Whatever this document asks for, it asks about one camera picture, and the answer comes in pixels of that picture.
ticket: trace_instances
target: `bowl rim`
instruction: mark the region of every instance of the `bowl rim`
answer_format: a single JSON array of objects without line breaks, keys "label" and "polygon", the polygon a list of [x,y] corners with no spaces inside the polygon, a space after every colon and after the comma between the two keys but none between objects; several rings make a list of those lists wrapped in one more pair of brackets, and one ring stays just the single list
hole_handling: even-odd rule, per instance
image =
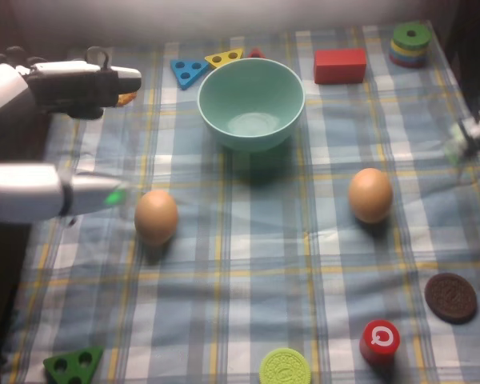
[{"label": "bowl rim", "polygon": [[[271,62],[271,63],[276,64],[278,66],[282,66],[283,68],[288,70],[297,79],[298,84],[300,84],[301,89],[302,89],[302,103],[301,103],[300,108],[298,109],[298,112],[295,114],[294,118],[292,118],[290,122],[288,122],[287,124],[285,124],[284,126],[279,128],[278,130],[275,130],[274,132],[270,132],[269,134],[260,134],[258,136],[243,136],[243,135],[240,135],[240,134],[231,134],[230,132],[226,132],[224,130],[221,130],[220,128],[217,128],[216,125],[212,124],[210,122],[210,120],[208,120],[206,118],[205,114],[202,112],[202,109],[201,109],[201,92],[202,92],[202,88],[204,87],[204,85],[206,84],[208,79],[210,77],[212,77],[214,74],[216,74],[218,71],[222,70],[223,68],[225,68],[227,66],[231,66],[231,65],[233,65],[235,63],[238,63],[238,62],[243,62],[245,60],[256,60],[256,61]],[[269,137],[273,134],[276,134],[277,132],[285,130],[288,126],[292,125],[298,119],[298,117],[302,114],[302,111],[304,110],[304,105],[305,104],[306,104],[306,90],[304,89],[304,84],[302,83],[302,80],[300,79],[300,77],[297,76],[297,74],[291,68],[289,68],[288,66],[285,66],[284,64],[281,64],[280,62],[276,62],[275,60],[270,60],[269,58],[240,58],[239,60],[233,60],[232,62],[228,62],[227,64],[224,64],[223,66],[220,66],[219,68],[213,70],[213,72],[211,74],[206,76],[206,78],[202,81],[201,85],[199,86],[199,91],[198,91],[198,109],[199,109],[199,113],[200,113],[201,117],[205,120],[205,122],[209,126],[214,128],[215,130],[221,132],[222,134],[225,134],[227,136],[231,136],[232,138],[265,138],[265,137]]]}]

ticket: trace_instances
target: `green bowl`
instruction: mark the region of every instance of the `green bowl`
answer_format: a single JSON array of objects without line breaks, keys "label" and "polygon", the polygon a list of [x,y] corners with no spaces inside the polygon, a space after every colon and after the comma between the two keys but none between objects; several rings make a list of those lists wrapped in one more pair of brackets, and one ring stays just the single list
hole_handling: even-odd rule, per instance
[{"label": "green bowl", "polygon": [[244,58],[217,68],[202,82],[198,108],[221,144],[258,152],[293,133],[305,100],[302,82],[290,68]]}]

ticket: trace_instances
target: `egg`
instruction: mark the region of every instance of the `egg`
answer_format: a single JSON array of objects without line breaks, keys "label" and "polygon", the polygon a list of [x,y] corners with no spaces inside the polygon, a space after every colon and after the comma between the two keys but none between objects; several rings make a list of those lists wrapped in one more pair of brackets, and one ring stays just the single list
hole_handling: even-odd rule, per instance
[{"label": "egg", "polygon": [[135,209],[135,229],[148,246],[160,246],[178,227],[178,206],[164,190],[144,194]]},{"label": "egg", "polygon": [[393,187],[387,175],[375,168],[356,173],[349,186],[349,203],[354,215],[369,224],[381,222],[391,211]]}]

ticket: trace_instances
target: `yellow triangle block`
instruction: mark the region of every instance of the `yellow triangle block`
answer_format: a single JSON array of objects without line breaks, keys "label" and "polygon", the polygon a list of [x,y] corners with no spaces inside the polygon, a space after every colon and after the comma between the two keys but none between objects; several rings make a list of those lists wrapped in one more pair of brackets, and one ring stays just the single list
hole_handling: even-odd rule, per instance
[{"label": "yellow triangle block", "polygon": [[205,60],[207,60],[213,68],[219,68],[228,62],[234,62],[235,60],[242,58],[242,56],[243,49],[238,48],[237,50],[228,50],[221,54],[211,54],[210,56],[206,56]]}]

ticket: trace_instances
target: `plaid tablecloth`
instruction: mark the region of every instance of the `plaid tablecloth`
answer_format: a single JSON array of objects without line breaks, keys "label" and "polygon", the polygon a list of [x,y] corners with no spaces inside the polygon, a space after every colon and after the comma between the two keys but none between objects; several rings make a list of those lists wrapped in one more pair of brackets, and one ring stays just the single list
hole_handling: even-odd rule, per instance
[{"label": "plaid tablecloth", "polygon": [[[300,351],[313,383],[380,382],[359,353],[364,326],[399,329],[394,382],[480,381],[480,158],[461,182],[442,152],[466,116],[434,40],[428,66],[393,65],[394,26],[301,31],[111,49],[143,87],[102,120],[59,117],[46,159],[133,183],[127,203],[74,226],[35,227],[5,352],[4,382],[44,382],[42,360],[104,346],[94,382],[256,383],[272,349]],[[297,132],[266,154],[232,154],[207,132],[198,84],[180,91],[173,58],[259,47],[302,78]],[[361,47],[363,84],[317,86],[313,54]],[[346,191],[364,167],[390,176],[386,227],[354,220]],[[174,240],[135,237],[135,203],[153,188],[178,203]],[[437,272],[466,277],[479,312],[438,320],[423,288]]]}]

